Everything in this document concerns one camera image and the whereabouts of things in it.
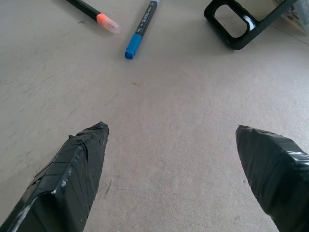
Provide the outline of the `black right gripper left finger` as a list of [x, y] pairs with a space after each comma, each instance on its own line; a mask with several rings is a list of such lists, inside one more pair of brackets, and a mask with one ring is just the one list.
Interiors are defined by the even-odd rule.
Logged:
[[99, 188], [109, 127], [70, 135], [34, 177], [2, 232], [82, 232]]

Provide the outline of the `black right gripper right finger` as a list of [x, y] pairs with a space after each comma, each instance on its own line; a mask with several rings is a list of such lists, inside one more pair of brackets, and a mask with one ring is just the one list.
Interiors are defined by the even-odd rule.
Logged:
[[309, 230], [309, 156], [293, 140], [240, 125], [239, 159], [263, 211], [280, 232]]

